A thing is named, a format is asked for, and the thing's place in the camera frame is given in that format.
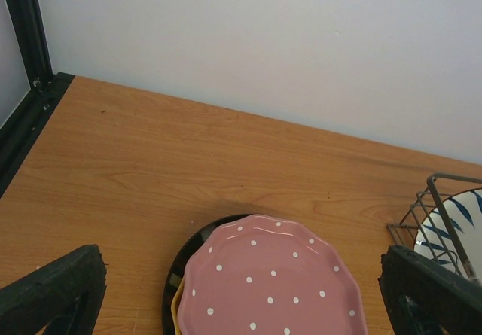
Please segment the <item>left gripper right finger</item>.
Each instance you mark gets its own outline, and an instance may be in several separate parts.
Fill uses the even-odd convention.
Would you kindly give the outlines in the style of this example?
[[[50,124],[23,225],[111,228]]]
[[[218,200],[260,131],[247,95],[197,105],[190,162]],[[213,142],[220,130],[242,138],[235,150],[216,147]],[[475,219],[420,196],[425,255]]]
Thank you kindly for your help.
[[[378,278],[395,334],[480,334],[481,286],[404,247],[381,255]]]

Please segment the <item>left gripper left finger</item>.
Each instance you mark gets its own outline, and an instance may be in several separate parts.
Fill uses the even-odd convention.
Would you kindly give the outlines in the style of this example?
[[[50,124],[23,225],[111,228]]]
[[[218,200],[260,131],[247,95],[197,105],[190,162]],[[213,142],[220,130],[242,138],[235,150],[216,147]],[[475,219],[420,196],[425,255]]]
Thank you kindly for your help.
[[[1,289],[2,334],[92,334],[106,291],[98,245],[82,245]]]

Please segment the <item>black wire dish rack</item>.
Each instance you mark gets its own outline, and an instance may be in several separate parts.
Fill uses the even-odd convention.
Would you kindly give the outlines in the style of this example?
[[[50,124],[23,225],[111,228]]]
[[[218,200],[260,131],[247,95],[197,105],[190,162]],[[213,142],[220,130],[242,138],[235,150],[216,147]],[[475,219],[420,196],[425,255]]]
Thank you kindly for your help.
[[[395,244],[481,283],[480,178],[430,175],[406,214],[386,227]]]

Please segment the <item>yellow dotted scalloped plate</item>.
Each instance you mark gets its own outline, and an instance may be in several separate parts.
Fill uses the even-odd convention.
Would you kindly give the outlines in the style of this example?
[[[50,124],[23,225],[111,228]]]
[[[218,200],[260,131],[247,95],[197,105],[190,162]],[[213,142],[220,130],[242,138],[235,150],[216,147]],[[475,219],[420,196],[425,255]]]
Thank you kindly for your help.
[[[174,331],[175,335],[181,335],[181,329],[178,324],[178,308],[182,299],[182,294],[185,286],[185,278],[182,278],[182,280],[179,283],[179,286],[176,290],[176,293],[173,296],[171,305],[170,305],[170,312],[172,316],[172,322],[174,326]]]

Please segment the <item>dark striped bottom plate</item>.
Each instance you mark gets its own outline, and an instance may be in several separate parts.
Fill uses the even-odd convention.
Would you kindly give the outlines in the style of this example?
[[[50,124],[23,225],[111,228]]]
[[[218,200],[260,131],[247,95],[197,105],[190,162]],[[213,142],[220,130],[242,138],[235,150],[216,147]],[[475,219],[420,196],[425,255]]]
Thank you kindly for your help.
[[[201,227],[189,240],[181,247],[178,254],[175,256],[169,272],[166,275],[166,281],[163,287],[163,294],[161,300],[161,319],[162,319],[162,334],[171,335],[175,333],[174,321],[171,315],[171,304],[176,291],[180,287],[183,275],[185,274],[185,266],[190,257],[205,243],[211,233],[224,224],[233,221],[238,221],[242,218],[251,215],[251,213],[228,215],[211,221],[204,227]]]

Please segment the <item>pink scalloped plate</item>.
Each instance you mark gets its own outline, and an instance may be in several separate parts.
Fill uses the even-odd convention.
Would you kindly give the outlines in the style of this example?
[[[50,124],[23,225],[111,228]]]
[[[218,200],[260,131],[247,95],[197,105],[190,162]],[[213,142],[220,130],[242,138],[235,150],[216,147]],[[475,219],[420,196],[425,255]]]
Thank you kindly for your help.
[[[362,296],[334,247],[296,221],[221,225],[189,258],[183,334],[366,334]]]

